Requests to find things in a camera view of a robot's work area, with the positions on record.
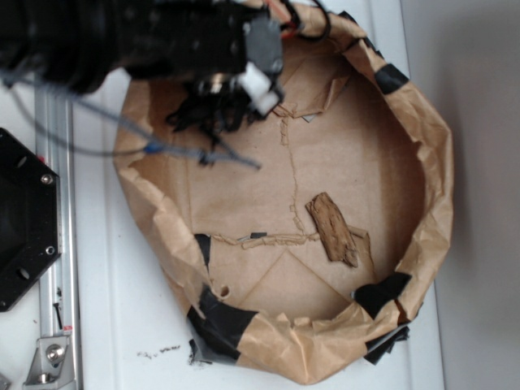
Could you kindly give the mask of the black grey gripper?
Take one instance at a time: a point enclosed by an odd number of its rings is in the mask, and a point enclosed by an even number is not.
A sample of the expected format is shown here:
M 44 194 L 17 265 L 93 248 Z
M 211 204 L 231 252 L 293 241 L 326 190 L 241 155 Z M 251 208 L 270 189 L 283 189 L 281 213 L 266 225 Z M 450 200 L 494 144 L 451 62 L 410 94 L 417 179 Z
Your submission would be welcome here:
M 220 134 L 236 132 L 269 115 L 284 91 L 269 77 L 283 69 L 280 26 L 266 7 L 234 1 L 135 1 L 125 7 L 125 69 L 136 79 L 238 75 L 243 89 L 198 94 L 194 82 L 165 118 L 173 132 L 197 128 L 212 148 Z

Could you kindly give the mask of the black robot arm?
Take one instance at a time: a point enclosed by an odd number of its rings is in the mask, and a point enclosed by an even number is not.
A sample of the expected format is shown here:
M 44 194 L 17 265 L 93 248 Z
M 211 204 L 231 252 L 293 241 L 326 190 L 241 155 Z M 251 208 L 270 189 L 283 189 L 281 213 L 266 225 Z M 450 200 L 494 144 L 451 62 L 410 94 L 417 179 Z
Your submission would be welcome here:
M 213 141 L 265 119 L 283 100 L 280 27 L 234 1 L 4 1 L 1 77 L 69 98 L 114 70 L 172 79 L 186 98 L 165 120 Z

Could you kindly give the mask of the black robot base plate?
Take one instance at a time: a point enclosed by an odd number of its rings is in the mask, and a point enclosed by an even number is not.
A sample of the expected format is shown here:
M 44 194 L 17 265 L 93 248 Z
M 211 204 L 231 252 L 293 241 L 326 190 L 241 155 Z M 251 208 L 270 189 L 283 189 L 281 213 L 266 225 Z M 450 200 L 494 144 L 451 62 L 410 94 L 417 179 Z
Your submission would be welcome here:
M 17 302 L 59 257 L 59 176 L 1 130 L 1 311 Z

